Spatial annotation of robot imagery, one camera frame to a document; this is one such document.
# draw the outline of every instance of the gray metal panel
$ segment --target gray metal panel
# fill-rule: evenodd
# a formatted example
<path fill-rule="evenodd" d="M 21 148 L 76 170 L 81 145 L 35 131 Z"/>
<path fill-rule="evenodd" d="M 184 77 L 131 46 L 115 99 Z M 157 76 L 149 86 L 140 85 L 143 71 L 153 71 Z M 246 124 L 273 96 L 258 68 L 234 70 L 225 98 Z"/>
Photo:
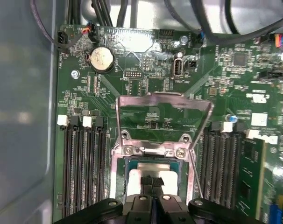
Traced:
<path fill-rule="evenodd" d="M 113 24 L 116 25 L 120 10 L 120 0 L 106 0 L 111 5 L 110 15 Z M 138 1 L 137 27 L 145 29 L 184 28 L 174 20 L 163 0 L 131 0 Z M 130 24 L 131 1 L 125 19 L 125 27 Z M 199 28 L 191 8 L 190 0 L 170 0 L 176 11 L 191 26 Z M 214 33 L 231 33 L 225 18 L 225 0 L 203 0 L 208 21 Z M 82 0 L 82 23 L 86 20 L 95 20 L 96 15 L 91 7 L 91 0 Z M 265 27 L 283 17 L 283 2 L 281 0 L 232 0 L 232 17 L 242 34 L 253 32 Z"/>
<path fill-rule="evenodd" d="M 55 1 L 37 4 L 51 32 Z M 0 224 L 51 222 L 52 60 L 51 45 L 33 19 L 29 0 L 1 0 Z"/>

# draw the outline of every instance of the black cable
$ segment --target black cable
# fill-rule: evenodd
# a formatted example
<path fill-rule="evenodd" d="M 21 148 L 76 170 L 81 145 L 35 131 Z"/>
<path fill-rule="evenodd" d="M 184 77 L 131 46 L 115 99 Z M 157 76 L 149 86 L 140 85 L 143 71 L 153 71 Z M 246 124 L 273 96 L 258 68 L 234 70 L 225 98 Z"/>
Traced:
<path fill-rule="evenodd" d="M 125 22 L 128 0 L 121 0 L 121 8 L 117 19 L 117 27 L 123 27 Z"/>
<path fill-rule="evenodd" d="M 204 9 L 202 0 L 190 0 L 190 2 L 193 8 L 193 12 L 198 22 L 200 23 L 202 27 L 202 31 L 204 32 L 207 40 L 214 44 L 229 45 L 229 44 L 241 43 L 241 42 L 244 42 L 250 39 L 254 39 L 256 37 L 266 35 L 283 26 L 283 18 L 282 18 L 279 21 L 273 24 L 270 24 L 269 26 L 266 26 L 262 29 L 259 29 L 249 34 L 239 35 L 239 36 L 234 36 L 234 37 L 229 37 L 229 38 L 219 38 L 216 35 L 214 35 L 211 31 L 209 22 L 205 14 L 205 9 Z"/>
<path fill-rule="evenodd" d="M 107 26 L 113 27 L 112 18 L 110 18 L 109 11 L 105 0 L 99 0 L 101 10 L 106 21 Z"/>
<path fill-rule="evenodd" d="M 185 22 L 180 17 L 180 15 L 176 12 L 175 8 L 171 4 L 170 0 L 164 0 L 164 4 L 165 4 L 166 8 L 168 9 L 169 13 L 171 14 L 171 16 L 175 20 L 177 20 L 179 23 L 181 23 L 182 26 L 184 26 L 187 30 L 190 30 L 191 32 L 193 32 L 195 34 L 200 34 L 201 33 L 201 30 L 191 27 L 187 22 Z"/>
<path fill-rule="evenodd" d="M 68 49 L 68 48 L 72 47 L 73 45 L 75 45 L 78 42 L 78 40 L 82 37 L 83 33 L 80 32 L 68 44 L 62 44 L 62 43 L 55 41 L 50 36 L 50 34 L 47 32 L 45 26 L 42 23 L 42 20 L 39 16 L 39 13 L 38 13 L 38 10 L 37 10 L 36 4 L 35 4 L 35 0 L 30 0 L 30 8 L 31 8 L 31 11 L 34 15 L 35 21 L 36 21 L 39 29 L 42 31 L 43 35 L 47 38 L 47 40 L 49 40 L 51 43 L 53 43 L 57 47 L 60 47 L 62 49 Z"/>
<path fill-rule="evenodd" d="M 92 0 L 92 5 L 93 5 L 93 7 L 95 9 L 97 20 L 98 20 L 100 26 L 106 26 L 105 20 L 102 17 L 102 11 L 101 11 L 101 8 L 100 8 L 99 1 L 98 0 Z"/>
<path fill-rule="evenodd" d="M 73 0 L 68 0 L 67 24 L 73 24 Z"/>
<path fill-rule="evenodd" d="M 225 0 L 225 15 L 227 24 L 229 25 L 232 34 L 240 34 L 232 18 L 232 0 Z"/>
<path fill-rule="evenodd" d="M 131 0 L 130 28 L 137 28 L 138 1 Z"/>
<path fill-rule="evenodd" d="M 80 25 L 80 0 L 73 0 L 74 24 Z"/>

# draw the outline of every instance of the blue capacitor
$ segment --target blue capacitor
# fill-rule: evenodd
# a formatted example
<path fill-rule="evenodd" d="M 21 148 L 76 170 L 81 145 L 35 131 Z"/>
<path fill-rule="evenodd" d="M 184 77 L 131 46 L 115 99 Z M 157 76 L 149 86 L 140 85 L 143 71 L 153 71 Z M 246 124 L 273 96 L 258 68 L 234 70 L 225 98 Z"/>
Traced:
<path fill-rule="evenodd" d="M 235 115 L 227 114 L 226 115 L 226 121 L 237 123 L 238 118 Z"/>

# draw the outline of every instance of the dimm slot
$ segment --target dimm slot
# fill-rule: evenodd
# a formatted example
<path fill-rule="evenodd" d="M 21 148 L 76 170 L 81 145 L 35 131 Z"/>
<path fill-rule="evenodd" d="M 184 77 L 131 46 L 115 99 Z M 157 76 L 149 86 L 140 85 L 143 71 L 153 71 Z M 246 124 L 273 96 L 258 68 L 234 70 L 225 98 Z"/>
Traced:
<path fill-rule="evenodd" d="M 72 138 L 72 159 L 71 159 L 71 207 L 70 211 L 72 213 L 75 213 L 78 210 L 78 197 L 80 194 L 80 188 L 78 184 L 79 176 L 78 176 L 78 170 L 79 167 L 79 151 L 80 151 L 80 142 L 81 142 L 81 136 L 80 136 L 80 129 L 79 127 L 73 127 L 73 138 Z"/>
<path fill-rule="evenodd" d="M 103 127 L 96 130 L 96 151 L 97 151 L 97 178 L 96 178 L 96 202 L 102 201 L 104 197 L 105 163 L 106 163 L 106 133 Z"/>
<path fill-rule="evenodd" d="M 224 166 L 225 166 L 225 153 L 229 149 L 226 148 L 227 143 L 229 142 L 228 135 L 227 134 L 221 134 L 220 136 L 220 146 L 219 146 L 219 151 L 218 151 L 218 158 L 217 158 L 217 163 L 218 163 L 218 168 L 217 168 L 217 180 L 215 182 L 215 202 L 217 204 L 220 204 L 220 199 L 221 195 L 225 193 L 222 191 L 223 181 L 225 180 L 225 175 L 226 172 L 224 171 Z"/>
<path fill-rule="evenodd" d="M 81 210 L 81 198 L 82 198 L 82 175 L 83 175 L 83 162 L 84 162 L 84 131 L 82 128 L 79 130 L 79 139 L 77 142 L 77 154 L 76 154 L 76 181 L 75 181 L 75 211 Z"/>
<path fill-rule="evenodd" d="M 69 215 L 72 130 L 64 128 L 63 218 Z"/>
<path fill-rule="evenodd" d="M 232 192 L 232 208 L 236 205 L 236 192 L 237 192 L 237 182 L 239 176 L 239 165 L 240 165 L 240 158 L 241 158 L 241 146 L 242 146 L 242 139 L 245 138 L 245 134 L 240 133 L 235 135 L 237 147 L 236 147 L 236 159 L 235 159 L 235 171 L 234 171 L 234 182 L 233 182 L 233 192 Z"/>
<path fill-rule="evenodd" d="M 214 143 L 215 143 L 215 133 L 209 134 L 209 146 L 208 146 L 208 158 L 207 158 L 207 168 L 206 168 L 206 178 L 205 178 L 205 194 L 204 198 L 210 200 L 211 186 L 212 186 L 212 168 L 214 161 Z"/>
<path fill-rule="evenodd" d="M 205 178 L 206 178 L 206 167 L 207 167 L 207 157 L 208 157 L 208 144 L 209 144 L 209 130 L 205 128 L 204 139 L 202 143 L 201 152 L 201 165 L 200 165 L 200 185 L 202 191 L 205 189 Z"/>
<path fill-rule="evenodd" d="M 216 188 L 217 188 L 217 174 L 218 174 L 218 170 L 219 170 L 219 161 L 221 160 L 221 154 L 219 154 L 219 152 L 221 151 L 220 148 L 222 148 L 221 144 L 222 144 L 222 136 L 219 133 L 215 134 L 215 140 L 214 140 L 214 158 L 213 158 L 213 166 L 212 166 L 212 181 L 211 181 L 211 195 L 210 195 L 210 200 L 213 202 L 216 202 Z"/>
<path fill-rule="evenodd" d="M 95 131 L 92 129 L 87 129 L 86 132 L 86 189 L 85 198 L 86 206 L 91 206 L 93 204 L 94 196 L 94 181 L 93 181 L 93 171 L 94 171 L 94 154 L 95 154 Z"/>
<path fill-rule="evenodd" d="M 228 185 L 227 185 L 227 180 L 228 180 L 228 173 L 229 173 L 229 164 L 230 164 L 230 160 L 232 158 L 230 158 L 230 154 L 231 154 L 231 151 L 233 151 L 233 149 L 231 148 L 231 141 L 232 141 L 232 136 L 231 134 L 226 134 L 226 137 L 227 137 L 227 141 L 226 141 L 226 144 L 225 144 L 225 153 L 224 153 L 224 167 L 223 167 L 223 170 L 222 170 L 222 173 L 223 173 L 223 180 L 225 182 L 225 184 L 222 185 L 222 189 L 221 189 L 221 192 L 222 192 L 222 196 L 221 196 L 221 201 L 219 202 L 221 205 L 225 206 L 226 205 L 226 199 L 228 197 Z"/>
<path fill-rule="evenodd" d="M 235 163 L 236 163 L 236 153 L 237 153 L 237 139 L 235 135 L 231 138 L 231 151 L 229 155 L 229 171 L 227 176 L 227 197 L 226 197 L 226 207 L 232 208 L 232 198 L 233 198 L 233 184 L 234 184 L 234 172 L 235 172 Z"/>

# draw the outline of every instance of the motherboard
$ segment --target motherboard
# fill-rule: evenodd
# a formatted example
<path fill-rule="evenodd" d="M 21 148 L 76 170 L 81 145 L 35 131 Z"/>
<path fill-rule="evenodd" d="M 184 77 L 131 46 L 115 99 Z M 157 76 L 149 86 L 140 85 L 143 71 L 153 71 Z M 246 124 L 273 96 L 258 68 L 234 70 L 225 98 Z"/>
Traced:
<path fill-rule="evenodd" d="M 68 43 L 83 26 L 64 25 Z M 141 182 L 267 223 L 283 153 L 283 54 L 270 35 L 210 45 L 175 30 L 93 27 L 58 59 L 53 221 Z"/>

